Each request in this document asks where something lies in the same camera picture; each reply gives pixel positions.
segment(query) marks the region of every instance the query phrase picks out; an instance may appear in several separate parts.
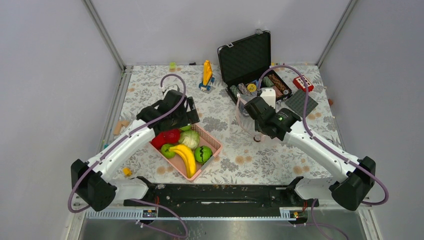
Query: white wall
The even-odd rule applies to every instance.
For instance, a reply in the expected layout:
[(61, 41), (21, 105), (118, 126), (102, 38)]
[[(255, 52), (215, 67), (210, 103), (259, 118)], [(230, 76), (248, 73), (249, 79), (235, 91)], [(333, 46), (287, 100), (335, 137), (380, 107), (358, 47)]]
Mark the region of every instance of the white wall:
[(271, 31), (275, 62), (315, 64), (349, 0), (93, 0), (127, 65), (218, 63), (217, 48)]
[(57, 240), (120, 70), (80, 0), (0, 1), (0, 239)]
[(423, 9), (422, 0), (359, 1), (321, 68), (347, 150), (375, 159), (389, 189), (375, 207), (385, 240), (424, 234)]

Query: yellow banana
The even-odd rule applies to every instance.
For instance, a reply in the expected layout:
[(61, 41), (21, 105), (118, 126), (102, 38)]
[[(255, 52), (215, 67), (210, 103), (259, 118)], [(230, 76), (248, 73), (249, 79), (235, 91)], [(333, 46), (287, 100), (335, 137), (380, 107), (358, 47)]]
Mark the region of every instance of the yellow banana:
[(195, 155), (193, 154), (192, 150), (184, 144), (178, 144), (176, 146), (170, 147), (169, 151), (175, 152), (176, 154), (181, 156), (185, 164), (187, 177), (193, 177), (193, 175), (196, 173), (196, 161)]

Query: gray floral pattern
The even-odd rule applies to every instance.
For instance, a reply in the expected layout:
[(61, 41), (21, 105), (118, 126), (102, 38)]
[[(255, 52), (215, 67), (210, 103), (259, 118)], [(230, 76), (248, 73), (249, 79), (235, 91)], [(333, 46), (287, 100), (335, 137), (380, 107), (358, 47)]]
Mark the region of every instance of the gray floral pattern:
[[(314, 85), (310, 96), (318, 106), (307, 117), (309, 126), (340, 146), (336, 123), (330, 111), (328, 99), (316, 66), (295, 66)], [(199, 184), (288, 184), (297, 176), (306, 178), (324, 178), (330, 176), (328, 171), (316, 161), (290, 144), (270, 140), (257, 143), (244, 132), (236, 121), (235, 104), (226, 92), (219, 66), (212, 66), (215, 82), (210, 83), (210, 91), (201, 91), (199, 83), (203, 79), (203, 66), (178, 66), (175, 74), (180, 75), (187, 87), (187, 95), (194, 98), (200, 117), (199, 126), (211, 133), (223, 145), (218, 157), (195, 180)], [(277, 74), (295, 92), (293, 84), (296, 74), (289, 69), (276, 69)], [(132, 121), (139, 111), (158, 100), (163, 95), (159, 82), (169, 74), (168, 66), (135, 66), (125, 100), (120, 113), (120, 120)], [(165, 86), (181, 84), (176, 77), (164, 81)], [(277, 105), (277, 110), (286, 108), (284, 102)], [(122, 168), (131, 169), (133, 176), (144, 176), (154, 183), (188, 183), (168, 162), (149, 144), (139, 149)], [(115, 179), (122, 179), (122, 168), (115, 174)]]

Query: green cabbage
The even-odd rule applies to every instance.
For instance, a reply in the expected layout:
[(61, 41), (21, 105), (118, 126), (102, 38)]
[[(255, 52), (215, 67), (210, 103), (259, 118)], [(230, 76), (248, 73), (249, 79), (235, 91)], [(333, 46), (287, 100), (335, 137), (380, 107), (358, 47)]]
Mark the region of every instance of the green cabbage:
[(196, 131), (193, 130), (183, 131), (178, 140), (179, 144), (184, 144), (191, 150), (196, 149), (199, 145), (199, 142), (200, 136)]

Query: yellow and blue toy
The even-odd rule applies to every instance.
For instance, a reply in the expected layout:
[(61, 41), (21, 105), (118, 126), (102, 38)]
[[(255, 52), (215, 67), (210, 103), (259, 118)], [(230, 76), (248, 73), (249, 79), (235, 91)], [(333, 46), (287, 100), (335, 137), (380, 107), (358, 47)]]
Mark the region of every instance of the yellow and blue toy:
[(211, 86), (209, 86), (209, 83), (213, 83), (215, 81), (215, 78), (212, 76), (212, 67), (209, 60), (206, 60), (203, 64), (203, 81), (199, 84), (199, 89), (202, 91), (204, 90), (211, 90)]

